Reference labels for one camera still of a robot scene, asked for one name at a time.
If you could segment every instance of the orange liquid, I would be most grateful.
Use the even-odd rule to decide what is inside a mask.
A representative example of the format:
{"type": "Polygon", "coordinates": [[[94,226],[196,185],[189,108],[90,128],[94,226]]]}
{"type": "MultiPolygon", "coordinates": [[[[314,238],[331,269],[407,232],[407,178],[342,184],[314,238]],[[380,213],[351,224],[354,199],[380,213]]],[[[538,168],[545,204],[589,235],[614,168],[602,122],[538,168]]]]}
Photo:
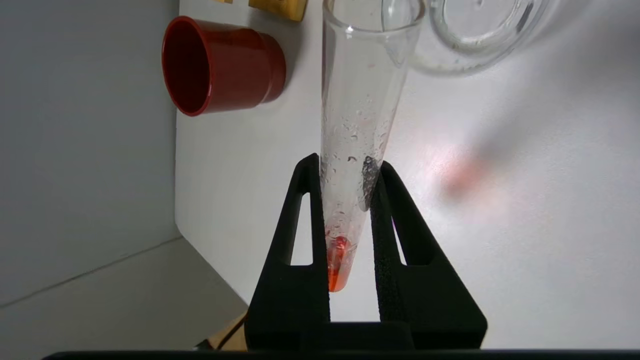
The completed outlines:
{"type": "Polygon", "coordinates": [[[327,268],[329,271],[329,291],[335,293],[347,285],[347,279],[353,264],[355,247],[344,236],[327,238],[327,268]]]}

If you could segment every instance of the black cable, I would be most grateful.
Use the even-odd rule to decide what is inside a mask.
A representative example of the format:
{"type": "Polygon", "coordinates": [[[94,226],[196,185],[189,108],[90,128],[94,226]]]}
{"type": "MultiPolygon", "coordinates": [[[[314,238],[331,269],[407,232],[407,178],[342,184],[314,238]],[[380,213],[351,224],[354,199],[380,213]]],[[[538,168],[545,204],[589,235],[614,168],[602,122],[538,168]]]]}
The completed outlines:
{"type": "Polygon", "coordinates": [[[227,343],[227,341],[229,341],[229,339],[236,333],[236,331],[238,331],[238,329],[240,329],[240,326],[242,326],[244,324],[244,322],[246,321],[246,313],[244,314],[244,316],[242,317],[242,319],[240,319],[240,321],[238,321],[237,324],[235,324],[235,326],[233,327],[233,329],[231,329],[231,331],[229,331],[227,333],[227,335],[225,335],[224,338],[222,338],[222,340],[220,340],[220,343],[218,344],[218,346],[216,347],[216,350],[222,350],[222,347],[225,346],[225,344],[227,343]]]}

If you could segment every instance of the gray wall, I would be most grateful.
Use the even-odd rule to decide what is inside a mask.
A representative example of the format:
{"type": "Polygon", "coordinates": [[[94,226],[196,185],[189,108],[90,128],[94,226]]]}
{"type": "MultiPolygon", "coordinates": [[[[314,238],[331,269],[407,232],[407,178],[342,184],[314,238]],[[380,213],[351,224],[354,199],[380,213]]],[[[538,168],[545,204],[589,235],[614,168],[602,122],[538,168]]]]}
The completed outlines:
{"type": "Polygon", "coordinates": [[[0,306],[179,236],[177,1],[0,3],[0,306]]]}

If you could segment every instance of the red plastic cup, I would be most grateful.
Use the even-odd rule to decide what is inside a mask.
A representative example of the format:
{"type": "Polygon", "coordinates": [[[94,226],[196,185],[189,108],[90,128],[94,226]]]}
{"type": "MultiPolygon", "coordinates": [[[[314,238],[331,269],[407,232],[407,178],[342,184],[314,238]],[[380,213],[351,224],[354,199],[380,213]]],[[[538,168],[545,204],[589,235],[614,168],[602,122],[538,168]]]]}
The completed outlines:
{"type": "Polygon", "coordinates": [[[164,83],[189,116],[253,108],[276,99],[286,64],[271,36],[258,31],[179,16],[162,46],[164,83]]]}

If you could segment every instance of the white table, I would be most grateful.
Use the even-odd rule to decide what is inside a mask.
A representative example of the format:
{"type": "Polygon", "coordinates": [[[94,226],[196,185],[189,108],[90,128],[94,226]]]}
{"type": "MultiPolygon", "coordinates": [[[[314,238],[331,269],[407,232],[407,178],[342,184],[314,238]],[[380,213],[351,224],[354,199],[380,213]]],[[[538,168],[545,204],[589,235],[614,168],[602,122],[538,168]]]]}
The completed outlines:
{"type": "MultiPolygon", "coordinates": [[[[319,151],[321,2],[299,25],[240,0],[182,0],[180,14],[268,32],[291,68],[272,103],[177,115],[176,223],[249,302],[293,168],[319,151]]],[[[640,1],[567,19],[478,75],[410,72],[387,149],[488,319],[486,348],[640,347],[640,1]],[[445,196],[452,167],[486,149],[475,185],[445,196]]],[[[333,320],[378,319],[368,225],[359,247],[333,320]]]]}

